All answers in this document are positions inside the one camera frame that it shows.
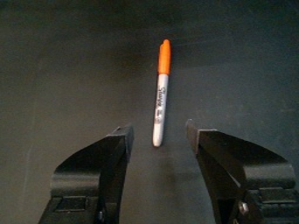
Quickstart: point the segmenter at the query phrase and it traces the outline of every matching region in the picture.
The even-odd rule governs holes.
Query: marker cap
[[[159,74],[168,74],[171,70],[171,42],[168,39],[163,41],[160,45],[160,53],[159,53]]]

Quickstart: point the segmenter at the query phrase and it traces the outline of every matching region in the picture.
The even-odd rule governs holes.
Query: marker
[[[171,43],[165,39],[160,45],[157,66],[157,89],[153,112],[153,146],[159,147],[164,138],[164,110],[167,98],[168,75],[171,66]]]

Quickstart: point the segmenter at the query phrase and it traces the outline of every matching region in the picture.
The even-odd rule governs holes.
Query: table surface
[[[56,166],[128,123],[120,223],[215,223],[189,118],[276,152],[299,177],[296,1],[112,2],[0,1],[2,224],[37,223]],[[172,74],[156,149],[164,39]]]

